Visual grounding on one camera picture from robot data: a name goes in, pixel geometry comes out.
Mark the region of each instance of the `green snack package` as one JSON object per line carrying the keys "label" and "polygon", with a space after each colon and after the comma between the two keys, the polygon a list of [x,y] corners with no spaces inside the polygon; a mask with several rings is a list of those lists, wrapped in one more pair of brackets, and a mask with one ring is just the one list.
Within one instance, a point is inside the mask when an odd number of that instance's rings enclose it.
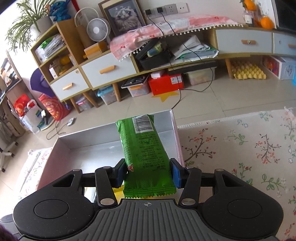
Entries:
{"label": "green snack package", "polygon": [[176,193],[169,158],[153,123],[153,115],[141,115],[116,122],[128,167],[123,190],[127,198]]}

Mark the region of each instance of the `white plastic bag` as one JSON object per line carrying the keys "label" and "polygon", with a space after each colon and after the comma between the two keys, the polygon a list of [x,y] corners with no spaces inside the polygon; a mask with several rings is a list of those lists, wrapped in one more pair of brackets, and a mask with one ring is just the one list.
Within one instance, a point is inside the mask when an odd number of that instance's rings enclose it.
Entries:
{"label": "white plastic bag", "polygon": [[41,116],[41,111],[37,106],[37,103],[35,100],[30,100],[27,104],[28,111],[22,118],[23,124],[34,134],[36,134],[38,131],[40,131],[40,128],[44,125],[44,120]]}

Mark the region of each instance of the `blue lid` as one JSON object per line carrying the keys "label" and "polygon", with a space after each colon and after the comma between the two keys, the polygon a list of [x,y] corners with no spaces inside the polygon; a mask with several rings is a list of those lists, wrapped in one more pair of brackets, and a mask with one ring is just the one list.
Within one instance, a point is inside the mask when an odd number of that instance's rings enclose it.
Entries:
{"label": "blue lid", "polygon": [[111,92],[111,91],[113,91],[113,86],[112,86],[112,85],[108,85],[108,86],[105,86],[105,87],[99,88],[99,89],[98,89],[98,94],[97,94],[97,96],[102,96],[102,95],[108,94],[108,93]]}

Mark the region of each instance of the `power outlet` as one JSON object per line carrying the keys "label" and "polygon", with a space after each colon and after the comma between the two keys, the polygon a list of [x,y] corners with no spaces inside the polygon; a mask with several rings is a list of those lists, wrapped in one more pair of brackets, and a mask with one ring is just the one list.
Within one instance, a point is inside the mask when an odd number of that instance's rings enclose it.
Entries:
{"label": "power outlet", "polygon": [[150,9],[150,11],[151,11],[151,14],[146,15],[146,19],[153,19],[153,18],[156,18],[156,17],[155,17],[154,9]]}
{"label": "power outlet", "polygon": [[178,13],[189,12],[187,3],[185,2],[177,3],[176,6],[177,6]]}
{"label": "power outlet", "polygon": [[165,11],[167,15],[177,14],[178,13],[177,5],[176,4],[165,5]]}
{"label": "power outlet", "polygon": [[162,13],[159,13],[159,12],[157,11],[158,8],[160,8],[160,7],[156,7],[156,8],[153,9],[156,18],[159,18],[159,17],[162,17],[162,16],[166,16],[166,15],[167,15],[164,6],[161,6],[161,8],[163,9],[163,12],[162,12]]}

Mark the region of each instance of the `red shoe box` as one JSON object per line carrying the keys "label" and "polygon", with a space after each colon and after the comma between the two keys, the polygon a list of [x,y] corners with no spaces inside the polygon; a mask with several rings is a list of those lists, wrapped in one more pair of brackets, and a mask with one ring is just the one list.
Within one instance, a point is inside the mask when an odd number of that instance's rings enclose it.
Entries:
{"label": "red shoe box", "polygon": [[150,76],[149,85],[153,95],[159,95],[167,92],[184,89],[183,79],[181,74],[168,75],[164,74],[160,78],[152,79]]}

